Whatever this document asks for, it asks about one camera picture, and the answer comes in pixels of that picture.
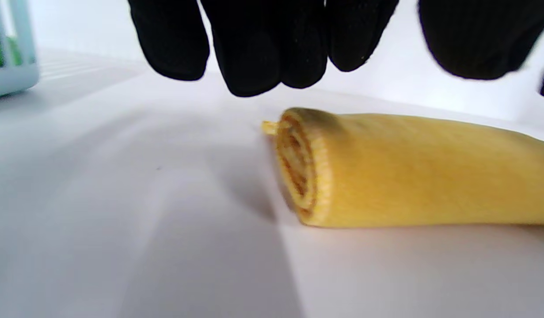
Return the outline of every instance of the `plastic basket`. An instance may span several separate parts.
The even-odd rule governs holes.
[[[0,96],[38,82],[39,71],[26,0],[0,0]]]

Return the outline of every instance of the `rolled cloth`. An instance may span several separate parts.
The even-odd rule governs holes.
[[[305,225],[544,224],[544,141],[522,133],[302,108],[262,127]]]

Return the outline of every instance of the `yellow cloth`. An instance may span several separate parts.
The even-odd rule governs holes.
[[[306,225],[544,224],[544,141],[457,121],[293,108],[274,135]]]

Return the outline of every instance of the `white surface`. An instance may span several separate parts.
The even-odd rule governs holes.
[[[289,106],[513,124],[45,57],[0,99],[0,318],[544,318],[544,229],[300,226],[259,131]]]
[[[32,4],[40,45],[143,60],[126,0],[32,0]],[[416,5],[417,0],[399,2],[365,66],[341,73],[329,64],[316,86],[527,125],[533,125],[535,117],[544,117],[544,98],[538,94],[544,74],[544,34],[520,72],[497,81],[463,80],[444,72],[430,56]],[[207,70],[218,72],[214,56]]]

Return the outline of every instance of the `black glove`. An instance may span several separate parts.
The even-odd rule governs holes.
[[[491,80],[527,58],[544,30],[544,0],[419,0],[419,18],[440,66],[462,78]]]
[[[327,56],[341,71],[363,65],[398,0],[201,0],[219,68],[236,96],[278,83],[306,88],[319,81]],[[196,0],[129,0],[146,59],[161,75],[203,76],[209,42]]]

